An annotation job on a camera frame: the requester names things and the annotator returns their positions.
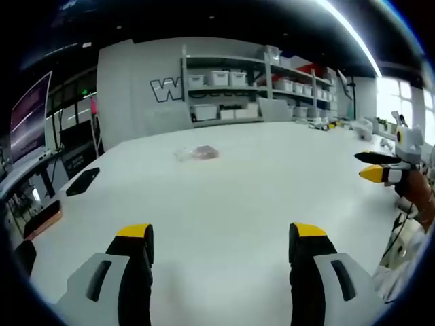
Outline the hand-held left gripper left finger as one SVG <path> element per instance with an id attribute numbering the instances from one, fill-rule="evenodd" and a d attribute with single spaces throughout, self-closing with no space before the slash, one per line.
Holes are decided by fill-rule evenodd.
<path id="1" fill-rule="evenodd" d="M 57 315 L 66 325 L 150 325 L 153 263 L 153 225 L 122 228 L 68 278 Z"/>

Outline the person's right hand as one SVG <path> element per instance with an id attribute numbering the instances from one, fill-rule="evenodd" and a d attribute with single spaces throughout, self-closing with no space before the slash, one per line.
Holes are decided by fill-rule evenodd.
<path id="1" fill-rule="evenodd" d="M 418 170 L 410 170 L 406 179 L 395 185 L 395 191 L 415 205 L 418 210 L 415 219 L 428 230 L 434 221 L 434 199 L 426 177 Z"/>

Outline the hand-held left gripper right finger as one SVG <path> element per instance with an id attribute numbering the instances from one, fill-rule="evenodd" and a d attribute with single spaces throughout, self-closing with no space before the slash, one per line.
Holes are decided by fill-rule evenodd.
<path id="1" fill-rule="evenodd" d="M 384 313 L 372 277 L 321 228 L 291 223 L 288 259 L 292 325 L 372 325 Z"/>

